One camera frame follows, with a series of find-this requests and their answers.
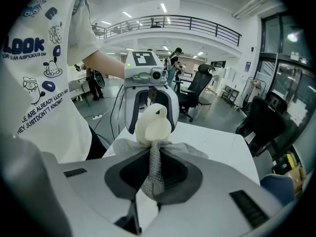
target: window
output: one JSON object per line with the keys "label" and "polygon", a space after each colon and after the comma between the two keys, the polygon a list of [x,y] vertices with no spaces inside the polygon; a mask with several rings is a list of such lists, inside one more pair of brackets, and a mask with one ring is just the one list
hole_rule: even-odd
{"label": "window", "polygon": [[298,52],[299,56],[307,60],[311,60],[307,42],[304,36],[304,31],[294,21],[291,16],[282,17],[283,25],[283,48],[282,53],[290,55],[291,52]]}
{"label": "window", "polygon": [[273,91],[279,93],[279,95],[282,96],[283,99],[286,98],[286,95],[291,88],[293,73],[293,66],[281,62],[278,64]]}
{"label": "window", "polygon": [[263,52],[277,53],[280,40],[280,26],[278,18],[264,22],[265,39]]}
{"label": "window", "polygon": [[259,72],[272,77],[273,71],[275,70],[275,65],[275,62],[262,61]]}
{"label": "window", "polygon": [[226,61],[212,61],[211,67],[212,68],[224,68],[226,65]]}
{"label": "window", "polygon": [[314,111],[316,105],[316,82],[307,75],[302,75],[297,93],[293,101],[300,100],[306,105],[306,109],[310,112]]}

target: cardboard box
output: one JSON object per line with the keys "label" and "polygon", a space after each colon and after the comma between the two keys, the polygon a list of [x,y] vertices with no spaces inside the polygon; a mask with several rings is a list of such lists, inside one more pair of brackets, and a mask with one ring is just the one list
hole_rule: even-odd
{"label": "cardboard box", "polygon": [[292,179],[294,185],[294,193],[297,194],[302,189],[304,180],[306,179],[305,171],[302,167],[297,166],[296,168],[285,173],[284,176],[288,176]]}

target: white t-shirt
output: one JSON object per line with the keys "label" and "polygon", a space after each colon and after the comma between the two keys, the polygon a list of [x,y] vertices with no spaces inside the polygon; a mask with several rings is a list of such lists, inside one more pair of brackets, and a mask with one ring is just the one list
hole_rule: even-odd
{"label": "white t-shirt", "polygon": [[32,97],[16,134],[58,162],[89,153],[92,135],[70,99],[66,70],[97,50],[87,0],[32,0],[1,48],[1,69]]}

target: blue object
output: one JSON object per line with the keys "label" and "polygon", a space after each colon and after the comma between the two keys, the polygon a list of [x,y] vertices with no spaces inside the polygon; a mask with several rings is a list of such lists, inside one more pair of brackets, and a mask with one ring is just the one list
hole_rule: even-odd
{"label": "blue object", "polygon": [[176,73],[176,68],[175,67],[172,67],[172,69],[168,71],[167,82],[168,82],[168,86],[169,87],[171,87],[172,80],[173,80],[173,77],[174,77],[175,73]]}
{"label": "blue object", "polygon": [[47,91],[53,92],[56,88],[55,84],[52,81],[44,81],[41,86]]}
{"label": "blue object", "polygon": [[294,185],[288,176],[270,174],[260,181],[261,187],[272,193],[283,206],[294,201]]}

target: cable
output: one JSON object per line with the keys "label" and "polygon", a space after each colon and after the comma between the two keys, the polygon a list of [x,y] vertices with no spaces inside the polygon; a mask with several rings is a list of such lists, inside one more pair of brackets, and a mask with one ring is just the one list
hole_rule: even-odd
{"label": "cable", "polygon": [[109,146],[111,145],[111,142],[110,142],[107,138],[103,137],[102,135],[100,135],[100,134],[98,134],[98,133],[96,133],[96,135],[98,135],[99,137],[101,137],[102,139],[104,139],[105,142],[109,144]]}
{"label": "cable", "polygon": [[98,124],[101,122],[101,119],[104,117],[105,114],[107,114],[109,111],[113,110],[114,108],[116,108],[118,105],[114,106],[113,108],[110,108],[109,110],[107,110],[104,114],[102,114],[102,117],[100,118],[99,122],[97,123],[97,125],[95,126],[95,128],[93,129],[93,131],[95,131],[95,129],[97,128]]}
{"label": "cable", "polygon": [[89,116],[86,116],[86,117],[83,117],[83,118],[86,119],[86,118],[88,118],[88,117],[95,117],[95,115],[89,115]]}
{"label": "cable", "polygon": [[114,139],[115,139],[115,137],[114,137],[113,127],[112,127],[112,114],[113,114],[113,110],[114,110],[114,108],[115,108],[115,104],[116,104],[116,102],[117,102],[117,99],[118,99],[120,90],[121,90],[122,88],[123,88],[123,84],[122,84],[122,86],[119,88],[117,97],[116,97],[116,99],[115,99],[115,102],[114,102],[114,105],[113,105],[113,108],[112,108],[111,116],[110,116],[110,125],[111,125],[112,135],[113,135],[113,138],[114,138]]}
{"label": "cable", "polygon": [[123,97],[124,97],[124,92],[123,92],[122,98],[120,100],[120,105],[119,105],[119,109],[118,109],[118,135],[119,135],[119,112],[120,112],[120,107],[123,103]]}

